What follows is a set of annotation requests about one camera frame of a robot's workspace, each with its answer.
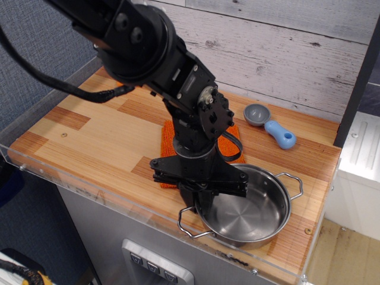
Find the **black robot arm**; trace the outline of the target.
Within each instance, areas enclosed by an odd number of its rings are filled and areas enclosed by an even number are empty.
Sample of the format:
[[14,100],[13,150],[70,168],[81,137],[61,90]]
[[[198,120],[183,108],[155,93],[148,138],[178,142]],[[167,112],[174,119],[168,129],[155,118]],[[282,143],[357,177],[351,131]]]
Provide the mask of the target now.
[[52,1],[73,29],[97,46],[107,73],[162,98],[173,121],[175,155],[150,163],[156,182],[176,185],[187,206],[219,194],[245,197],[248,175],[221,154],[219,137],[236,142],[229,101],[214,75],[186,48],[160,9],[131,1]]

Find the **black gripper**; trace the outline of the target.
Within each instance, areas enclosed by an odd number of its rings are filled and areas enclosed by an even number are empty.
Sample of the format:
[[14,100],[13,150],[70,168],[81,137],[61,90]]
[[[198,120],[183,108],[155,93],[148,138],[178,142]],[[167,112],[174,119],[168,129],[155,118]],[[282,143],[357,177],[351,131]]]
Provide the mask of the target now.
[[200,216],[207,216],[217,195],[245,197],[248,175],[224,161],[216,147],[196,156],[177,154],[152,159],[156,182],[176,185],[187,207],[195,205]]

